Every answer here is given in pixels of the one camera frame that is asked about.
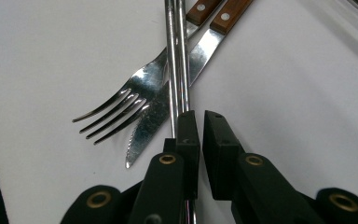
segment brown wooden handle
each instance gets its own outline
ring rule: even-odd
[[[228,0],[211,23],[211,29],[227,35],[253,0]]]
[[[220,5],[222,0],[199,0],[187,13],[186,19],[201,26],[214,10]]]

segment metal rod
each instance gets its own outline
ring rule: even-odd
[[[176,27],[174,15],[173,0],[165,0],[165,21],[167,29],[167,52],[168,52],[168,67],[170,72],[170,115],[172,126],[172,137],[176,138],[177,133],[177,118],[179,116],[180,105],[178,95],[179,76],[176,49]]]
[[[182,113],[190,110],[189,97],[189,74],[187,54],[187,31],[186,31],[186,3],[185,0],[178,0],[177,9],[177,30],[178,48],[180,59],[180,97]]]
[[[168,67],[170,72],[170,115],[172,138],[176,138],[177,118],[180,113],[190,109],[185,0],[176,0],[176,2],[165,0],[165,8]],[[186,224],[197,223],[194,201],[185,201],[185,211]]]

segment steak knife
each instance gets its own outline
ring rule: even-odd
[[[190,86],[209,62],[217,47],[253,0],[228,0],[200,42],[189,53]],[[130,168],[144,151],[153,135],[170,114],[169,87],[166,83],[138,119],[127,148],[126,167]]]

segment silverware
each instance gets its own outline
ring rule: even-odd
[[[202,24],[208,19],[212,12],[222,0],[199,0],[190,11],[187,13],[186,31],[187,35],[191,37]],[[133,121],[135,121],[148,107],[151,100],[156,96],[157,92],[163,86],[164,69],[167,63],[167,51],[164,49],[159,56],[151,63],[146,64],[144,67],[136,71],[130,79],[115,93],[109,100],[90,111],[89,113],[73,119],[72,122],[78,122],[83,119],[92,117],[102,111],[104,111],[110,105],[116,104],[113,109],[101,116],[96,121],[92,122],[89,126],[80,130],[80,133],[84,133],[91,128],[97,126],[103,121],[111,118],[102,127],[90,133],[86,136],[87,139],[101,133],[111,125],[122,121],[115,129],[110,133],[107,133],[100,139],[94,142],[94,145],[101,143],[103,140],[118,133]],[[125,108],[121,113],[113,116],[120,109]]]
[[[252,0],[228,0],[213,19],[210,29],[189,54],[190,86],[211,59],[213,53],[227,36]],[[126,167],[130,168],[150,142],[161,124],[168,118],[168,86],[165,85],[137,121],[127,148]]]

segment white surface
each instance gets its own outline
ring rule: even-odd
[[[94,147],[78,134],[89,121],[71,119],[108,99],[164,46],[160,1],[0,1],[0,187],[10,223],[59,223],[83,190],[124,190],[144,177],[170,136],[168,123],[126,170],[131,128]],[[200,137],[204,110],[221,113],[299,191],[358,195],[352,5],[255,0],[202,74],[191,92]],[[200,223],[233,223],[229,205],[212,199],[202,161]]]

